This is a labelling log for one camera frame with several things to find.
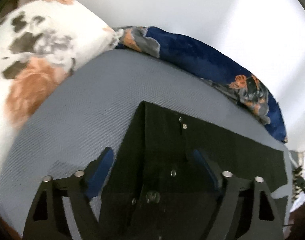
pillow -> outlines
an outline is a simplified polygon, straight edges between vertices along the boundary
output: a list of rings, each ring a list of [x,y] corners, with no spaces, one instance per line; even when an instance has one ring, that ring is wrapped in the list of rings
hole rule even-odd
[[[0,170],[42,102],[121,36],[76,0],[35,0],[0,20]]]

gray bed sheet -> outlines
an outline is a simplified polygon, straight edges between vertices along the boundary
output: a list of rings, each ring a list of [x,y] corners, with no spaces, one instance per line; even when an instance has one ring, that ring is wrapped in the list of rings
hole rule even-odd
[[[291,195],[287,148],[246,110],[174,65],[130,51],[112,50],[67,79],[28,120],[16,139],[0,182],[0,214],[21,235],[41,179],[70,176],[123,140],[138,104],[148,101],[188,114],[282,150],[288,184],[273,198]],[[291,206],[288,198],[285,224]],[[65,211],[74,239],[80,239],[69,201]],[[100,199],[91,202],[97,217]]]

